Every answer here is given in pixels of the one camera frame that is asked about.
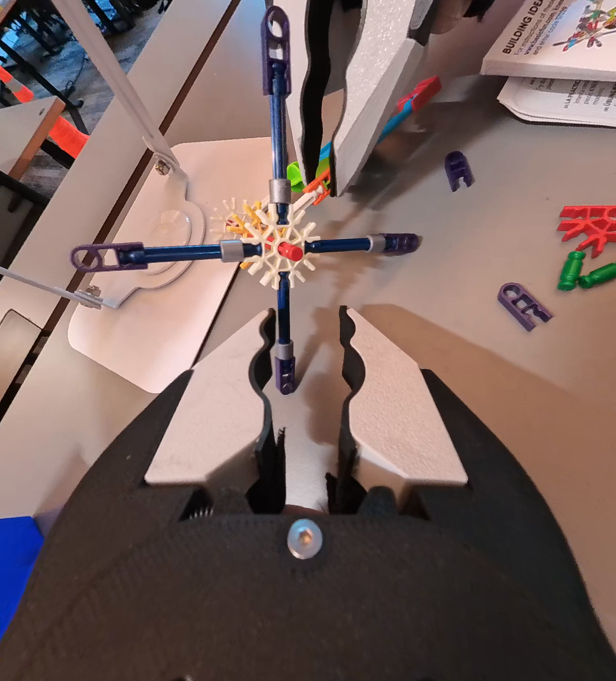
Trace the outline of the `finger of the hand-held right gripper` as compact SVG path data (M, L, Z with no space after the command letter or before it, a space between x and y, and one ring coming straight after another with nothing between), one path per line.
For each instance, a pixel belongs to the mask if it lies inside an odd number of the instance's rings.
M290 27L292 91L286 100L296 159L304 177L318 174L325 95L342 90L361 21L362 1L274 1Z
M343 195L376 145L424 49L415 39L431 1L364 1L333 135L333 194Z

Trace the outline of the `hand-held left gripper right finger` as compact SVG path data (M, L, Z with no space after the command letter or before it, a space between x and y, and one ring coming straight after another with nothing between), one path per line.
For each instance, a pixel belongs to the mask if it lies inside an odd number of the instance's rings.
M337 474L326 476L329 512L357 512L377 487L402 504L415 486L465 486L467 473L419 365L347 306L339 309L339 339L350 393Z

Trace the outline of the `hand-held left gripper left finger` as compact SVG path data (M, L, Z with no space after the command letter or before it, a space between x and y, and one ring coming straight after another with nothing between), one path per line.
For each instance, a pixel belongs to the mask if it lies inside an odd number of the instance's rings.
M236 488L255 513L286 503L285 432L263 388L272 377L275 311L261 311L198 362L144 480Z

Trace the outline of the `blue plastic rod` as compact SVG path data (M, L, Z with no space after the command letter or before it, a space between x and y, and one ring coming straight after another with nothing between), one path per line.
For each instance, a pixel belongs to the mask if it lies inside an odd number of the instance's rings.
M139 247L117 251L117 260L122 266L147 266L154 263L175 261L222 260L218 244L187 245L179 247Z
M289 345L292 341L290 336L289 272L279 273L279 286L277 290L277 326L278 344Z
M306 253L345 253L364 251L369 252L372 247L371 239L368 236L359 238L344 238L330 240L314 240L305 244Z
M273 154L273 178L287 179L287 134L286 134L286 66L276 63L272 66L270 125Z

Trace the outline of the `small white snowflake connector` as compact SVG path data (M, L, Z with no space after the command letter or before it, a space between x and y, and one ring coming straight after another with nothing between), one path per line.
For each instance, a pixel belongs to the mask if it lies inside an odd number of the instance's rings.
M304 215L304 209L296 209L296 205L291 205L287 214L287 224L280 224L275 205L270 204L267 210L258 209L253 217L245 221L244 228L247 235L242 238L242 242L245 245L260 247L260 253L245 257L244 263L249 264L250 275L255 275L262 268L266 268L260 280L261 285L271 285L273 289L278 290L279 273L289 272L290 286L294 287L297 281L305 281L301 267L309 271L315 270L312 257L306 252L299 262L289 262L286 258L279 258L276 245L273 247L271 256L262 255L262 244L269 243L268 234L273 232L275 236L278 236L280 226L288 227L287 237L290 243L301 245L304 249L306 243L320 240L319 236L312 234L315 223L309 222L305 226L301 225Z

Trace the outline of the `colourful toy car frame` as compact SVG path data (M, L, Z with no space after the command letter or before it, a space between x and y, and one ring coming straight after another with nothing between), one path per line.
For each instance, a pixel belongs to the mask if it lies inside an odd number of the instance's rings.
M420 81L410 93L400 98L397 102L395 115L386 123L375 145L379 145L407 118L426 106L429 100L440 92L441 88L440 77L433 76ZM313 182L303 187L304 204L308 205L309 200L312 200L313 205L323 201L327 197L329 184L330 170L327 166L324 166L322 173ZM304 256L304 248L301 245L290 243L287 233L288 227L282 226L279 228L278 236L275 236L273 232L269 233L269 243L262 244L262 255L271 256L273 247L276 245L279 258L286 258L289 262L299 262Z

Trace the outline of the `illustrated instruction booklet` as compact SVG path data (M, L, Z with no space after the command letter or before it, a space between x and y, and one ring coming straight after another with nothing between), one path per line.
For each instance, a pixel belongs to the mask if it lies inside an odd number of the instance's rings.
M616 81L616 1L525 2L480 73Z

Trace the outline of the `white printed paper booklet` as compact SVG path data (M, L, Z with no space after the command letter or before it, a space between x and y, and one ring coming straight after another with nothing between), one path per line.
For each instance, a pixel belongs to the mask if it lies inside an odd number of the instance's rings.
M497 100L532 123L616 128L616 82L511 77Z

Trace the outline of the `orange traffic cone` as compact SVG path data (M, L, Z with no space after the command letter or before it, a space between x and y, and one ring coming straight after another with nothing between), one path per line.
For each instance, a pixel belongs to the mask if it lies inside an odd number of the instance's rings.
M23 83L13 77L11 73L5 70L0 65L0 81L6 85L8 90L14 95L17 100L23 104L27 104L35 100L34 93ZM54 141L63 151L70 154L74 159L82 151L89 136L86 133L78 130L72 123L70 123L63 115L60 115L55 124L52 126L48 136Z

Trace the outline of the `red fan connector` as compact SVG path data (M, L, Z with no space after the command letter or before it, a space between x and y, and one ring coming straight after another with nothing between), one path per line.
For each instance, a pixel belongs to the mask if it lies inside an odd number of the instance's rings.
M565 206L558 231L563 232L563 242L580 235L586 239L576 246L576 251L591 248L593 258L600 256L607 244L616 244L616 205Z

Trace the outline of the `grey side table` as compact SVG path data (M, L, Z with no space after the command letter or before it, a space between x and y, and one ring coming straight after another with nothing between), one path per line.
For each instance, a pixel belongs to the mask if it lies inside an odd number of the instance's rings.
M0 170L19 180L64 110L56 97L0 109Z

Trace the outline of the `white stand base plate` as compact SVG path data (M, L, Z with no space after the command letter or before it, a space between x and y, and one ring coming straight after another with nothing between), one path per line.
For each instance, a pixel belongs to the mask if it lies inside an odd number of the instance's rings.
M175 111L164 135L207 226L225 201L253 203L268 194L264 10L263 1L174 1L128 73L154 122ZM114 99L16 256L14 272L64 288L74 274L69 252L95 240L146 152ZM70 345L158 393L192 365L234 272L232 264L200 261L172 283L134 292L117 309L75 306Z

